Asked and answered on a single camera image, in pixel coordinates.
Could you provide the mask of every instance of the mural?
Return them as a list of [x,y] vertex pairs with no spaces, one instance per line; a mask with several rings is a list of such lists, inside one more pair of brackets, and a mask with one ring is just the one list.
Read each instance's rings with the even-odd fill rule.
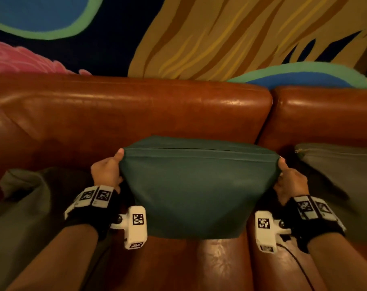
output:
[[367,88],[367,0],[0,0],[0,48],[2,72]]

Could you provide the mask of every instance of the blue painted shape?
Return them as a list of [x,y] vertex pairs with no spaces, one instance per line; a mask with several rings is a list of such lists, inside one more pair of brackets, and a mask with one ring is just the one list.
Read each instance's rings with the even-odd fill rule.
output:
[[295,49],[297,48],[298,44],[287,54],[287,56],[283,59],[282,64],[290,63],[291,56],[293,55]]
[[248,81],[269,90],[279,86],[316,86],[327,88],[353,88],[346,81],[325,73],[299,72],[281,73]]
[[320,56],[317,57],[316,61],[331,62],[337,56],[337,54],[340,53],[341,50],[344,49],[345,46],[348,45],[360,32],[361,31],[355,32],[345,38],[330,43],[329,46],[322,51]]
[[68,27],[84,12],[88,0],[0,0],[0,23],[25,31]]
[[298,57],[297,62],[302,62],[306,59],[307,56],[309,56],[310,52],[312,51],[313,47],[315,45],[315,39],[311,40],[306,47],[302,50],[301,54]]

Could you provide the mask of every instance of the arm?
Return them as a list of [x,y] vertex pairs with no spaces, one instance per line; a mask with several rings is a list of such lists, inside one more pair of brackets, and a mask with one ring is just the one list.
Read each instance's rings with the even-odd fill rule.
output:
[[[120,148],[115,156],[103,159],[92,165],[91,174],[96,186],[110,186],[120,193],[119,184],[123,179],[119,176],[118,164],[123,159],[123,156],[124,149]],[[95,211],[88,211],[86,216],[95,220],[104,218],[102,215],[94,218],[96,216]],[[110,225],[109,220],[108,217],[106,220],[103,220],[107,228]],[[66,226],[35,257],[6,291],[79,290],[96,249],[98,241],[98,231],[96,229],[92,225],[84,223],[84,220],[80,224]]]
[[90,225],[64,228],[7,291],[79,290],[97,239],[97,231]]
[[[284,206],[291,197],[309,195],[307,178],[289,168],[283,158],[274,189]],[[322,279],[330,291],[367,291],[367,261],[338,233],[313,238],[307,245]]]
[[308,244],[312,259],[330,291],[367,291],[367,261],[338,233],[328,233]]

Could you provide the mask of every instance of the brown leather couch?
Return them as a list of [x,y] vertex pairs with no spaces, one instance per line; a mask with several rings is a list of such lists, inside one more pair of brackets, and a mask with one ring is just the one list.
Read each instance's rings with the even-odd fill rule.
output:
[[[151,135],[257,143],[282,156],[315,141],[367,147],[367,90],[179,80],[0,74],[0,178],[6,169],[87,170]],[[149,237],[123,250],[115,236],[109,290],[309,290],[291,256],[259,252],[253,220],[237,239]],[[309,255],[288,242],[316,290]],[[367,245],[356,245],[367,258]]]

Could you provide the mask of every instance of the gray pillow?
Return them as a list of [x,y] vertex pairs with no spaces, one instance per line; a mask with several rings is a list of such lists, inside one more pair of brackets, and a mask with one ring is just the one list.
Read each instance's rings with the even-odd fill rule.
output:
[[346,193],[346,202],[333,195],[321,197],[344,223],[350,240],[367,242],[367,148],[303,143],[295,150],[299,159]]

